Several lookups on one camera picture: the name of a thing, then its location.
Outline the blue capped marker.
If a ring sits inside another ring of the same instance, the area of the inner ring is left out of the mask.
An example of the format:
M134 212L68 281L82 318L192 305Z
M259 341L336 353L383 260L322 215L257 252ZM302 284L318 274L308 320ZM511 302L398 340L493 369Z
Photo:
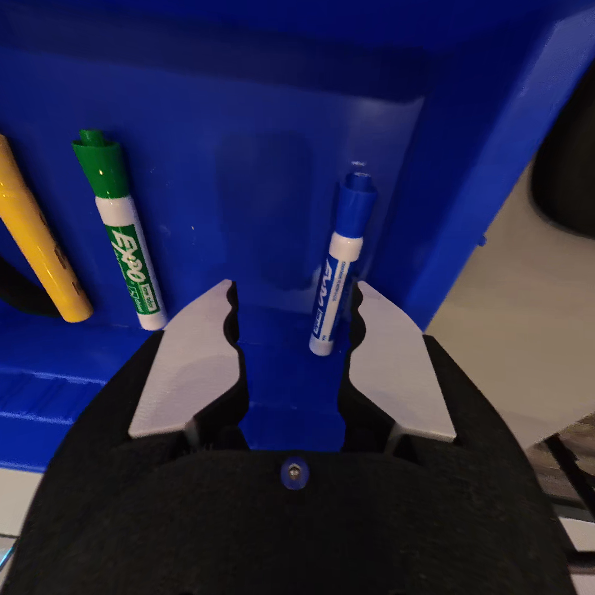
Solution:
M333 350L338 321L377 196L371 175L361 168L347 173L344 182L339 185L334 229L322 262L312 307L309 349L316 356L328 356Z

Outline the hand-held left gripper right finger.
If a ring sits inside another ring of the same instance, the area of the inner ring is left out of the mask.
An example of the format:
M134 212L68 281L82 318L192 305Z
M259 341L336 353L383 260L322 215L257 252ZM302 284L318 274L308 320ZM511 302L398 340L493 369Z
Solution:
M353 288L339 388L343 447L397 447L405 436L453 443L456 430L410 317L368 283Z

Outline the green marker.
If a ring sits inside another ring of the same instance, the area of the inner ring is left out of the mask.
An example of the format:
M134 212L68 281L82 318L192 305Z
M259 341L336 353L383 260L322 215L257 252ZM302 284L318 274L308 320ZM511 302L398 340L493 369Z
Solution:
M82 129L73 150L95 194L100 219L123 275L140 326L162 330L168 316L145 235L130 195L129 179L119 143L100 130Z

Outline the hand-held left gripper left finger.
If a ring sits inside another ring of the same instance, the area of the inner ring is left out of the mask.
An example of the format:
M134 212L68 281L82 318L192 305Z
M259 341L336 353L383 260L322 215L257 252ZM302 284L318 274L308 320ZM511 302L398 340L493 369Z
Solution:
M129 426L132 438L182 431L213 447L249 409L235 282L223 280L166 326Z

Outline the blue plastic bin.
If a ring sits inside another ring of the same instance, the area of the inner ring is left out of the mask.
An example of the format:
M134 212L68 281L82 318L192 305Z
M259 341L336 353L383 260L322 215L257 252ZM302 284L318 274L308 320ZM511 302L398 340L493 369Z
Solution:
M165 307L237 283L252 447L338 451L346 331L308 350L337 186L425 327L594 55L594 1L1 1L1 133L95 313L1 303L1 467L44 472L140 328L71 142L122 147Z

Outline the black textured pad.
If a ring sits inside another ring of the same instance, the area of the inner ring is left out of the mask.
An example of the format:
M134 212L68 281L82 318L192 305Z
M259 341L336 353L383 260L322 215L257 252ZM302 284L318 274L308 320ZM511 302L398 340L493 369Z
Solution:
M536 153L530 188L540 217L594 240L594 62Z

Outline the yellow highlighter marker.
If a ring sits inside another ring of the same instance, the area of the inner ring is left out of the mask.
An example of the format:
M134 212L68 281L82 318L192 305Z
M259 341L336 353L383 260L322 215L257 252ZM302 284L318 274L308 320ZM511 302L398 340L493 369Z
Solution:
M1 299L23 312L80 323L93 307L1 136L1 220L41 286L1 261Z

